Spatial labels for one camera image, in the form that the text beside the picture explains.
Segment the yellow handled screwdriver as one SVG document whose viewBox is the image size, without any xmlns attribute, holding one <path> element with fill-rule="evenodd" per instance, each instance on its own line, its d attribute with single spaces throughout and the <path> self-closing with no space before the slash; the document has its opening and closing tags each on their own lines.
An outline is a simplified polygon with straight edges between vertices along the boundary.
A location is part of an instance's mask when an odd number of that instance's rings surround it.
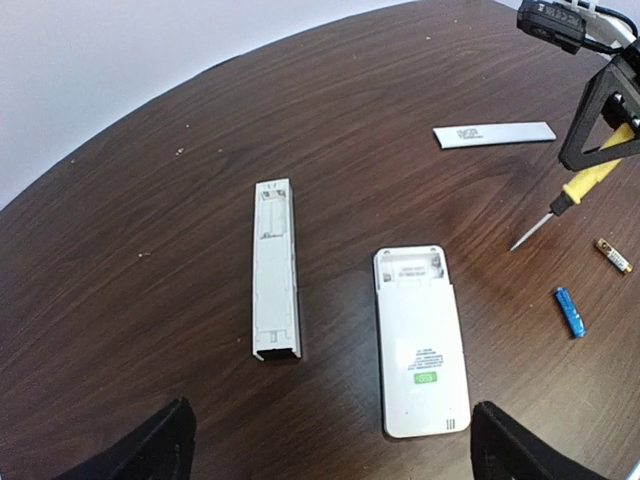
<svg viewBox="0 0 640 480">
<path fill-rule="evenodd" d="M 561 216 L 571 206 L 579 205 L 584 197 L 599 183 L 601 183 L 621 162 L 620 159 L 605 162 L 577 173 L 567 184 L 562 187 L 560 194 L 550 204 L 549 212 L 545 214 L 533 227 L 531 227 L 509 249 L 510 252 L 518 249 L 531 236 L 540 230 L 554 216 Z"/>
</svg>

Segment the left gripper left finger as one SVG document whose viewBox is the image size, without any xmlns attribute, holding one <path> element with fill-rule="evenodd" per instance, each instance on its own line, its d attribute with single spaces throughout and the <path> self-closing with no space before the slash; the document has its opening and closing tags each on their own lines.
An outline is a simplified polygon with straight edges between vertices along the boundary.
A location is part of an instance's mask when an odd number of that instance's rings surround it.
<svg viewBox="0 0 640 480">
<path fill-rule="evenodd" d="M 60 479 L 188 479 L 196 417 L 186 398 L 175 399 L 118 442 L 60 474 Z"/>
</svg>

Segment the slim white remote control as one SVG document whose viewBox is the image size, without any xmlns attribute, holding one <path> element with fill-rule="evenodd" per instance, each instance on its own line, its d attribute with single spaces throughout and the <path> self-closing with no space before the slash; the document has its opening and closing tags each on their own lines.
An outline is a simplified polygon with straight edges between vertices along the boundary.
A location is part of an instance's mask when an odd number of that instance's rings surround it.
<svg viewBox="0 0 640 480">
<path fill-rule="evenodd" d="M 288 178 L 255 185 L 252 353 L 262 362 L 302 357 L 294 201 Z"/>
</svg>

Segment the white air conditioner remote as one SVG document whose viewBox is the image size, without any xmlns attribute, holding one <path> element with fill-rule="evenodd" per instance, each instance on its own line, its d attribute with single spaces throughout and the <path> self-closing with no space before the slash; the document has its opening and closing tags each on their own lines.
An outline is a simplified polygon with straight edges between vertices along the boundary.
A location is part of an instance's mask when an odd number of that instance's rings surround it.
<svg viewBox="0 0 640 480">
<path fill-rule="evenodd" d="M 454 285 L 438 245 L 373 258 L 383 425 L 395 439 L 456 433 L 471 422 Z"/>
</svg>

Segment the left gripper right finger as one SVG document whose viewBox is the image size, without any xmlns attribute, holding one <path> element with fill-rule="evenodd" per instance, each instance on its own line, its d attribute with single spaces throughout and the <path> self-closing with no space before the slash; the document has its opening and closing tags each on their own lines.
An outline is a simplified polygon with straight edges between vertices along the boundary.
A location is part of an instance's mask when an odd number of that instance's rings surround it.
<svg viewBox="0 0 640 480">
<path fill-rule="evenodd" d="M 490 401 L 474 406 L 471 464 L 475 479 L 600 479 L 561 454 Z"/>
</svg>

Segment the white battery cover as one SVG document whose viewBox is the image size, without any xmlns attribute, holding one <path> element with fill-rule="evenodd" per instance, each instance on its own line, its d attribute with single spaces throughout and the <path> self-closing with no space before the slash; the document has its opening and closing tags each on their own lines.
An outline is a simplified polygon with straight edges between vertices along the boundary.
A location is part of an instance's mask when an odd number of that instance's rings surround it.
<svg viewBox="0 0 640 480">
<path fill-rule="evenodd" d="M 556 134 L 546 122 L 435 127 L 432 131 L 442 149 L 551 142 L 556 139 Z"/>
</svg>

